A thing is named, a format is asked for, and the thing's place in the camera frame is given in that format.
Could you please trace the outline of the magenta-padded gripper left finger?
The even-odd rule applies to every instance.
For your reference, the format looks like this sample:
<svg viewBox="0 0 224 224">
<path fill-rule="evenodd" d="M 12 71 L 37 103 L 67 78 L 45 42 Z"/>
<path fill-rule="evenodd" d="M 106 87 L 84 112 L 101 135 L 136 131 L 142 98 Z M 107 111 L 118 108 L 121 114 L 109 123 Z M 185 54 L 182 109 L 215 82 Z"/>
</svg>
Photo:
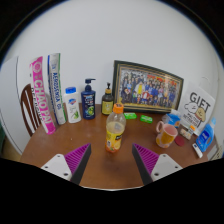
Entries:
<svg viewBox="0 0 224 224">
<path fill-rule="evenodd" d="M 87 143 L 66 155 L 56 154 L 42 169 L 79 185 L 90 155 L 91 144 Z"/>
</svg>

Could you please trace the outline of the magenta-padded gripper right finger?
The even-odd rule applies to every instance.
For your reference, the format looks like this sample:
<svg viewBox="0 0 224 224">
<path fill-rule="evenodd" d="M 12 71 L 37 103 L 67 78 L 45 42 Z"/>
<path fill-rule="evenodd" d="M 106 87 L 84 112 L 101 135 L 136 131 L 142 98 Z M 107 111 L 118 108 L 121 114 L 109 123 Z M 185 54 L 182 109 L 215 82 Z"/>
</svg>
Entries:
<svg viewBox="0 0 224 224">
<path fill-rule="evenodd" d="M 132 154 L 135 158 L 144 185 L 182 169 L 182 167 L 169 155 L 158 155 L 150 149 L 136 143 L 132 145 Z"/>
</svg>

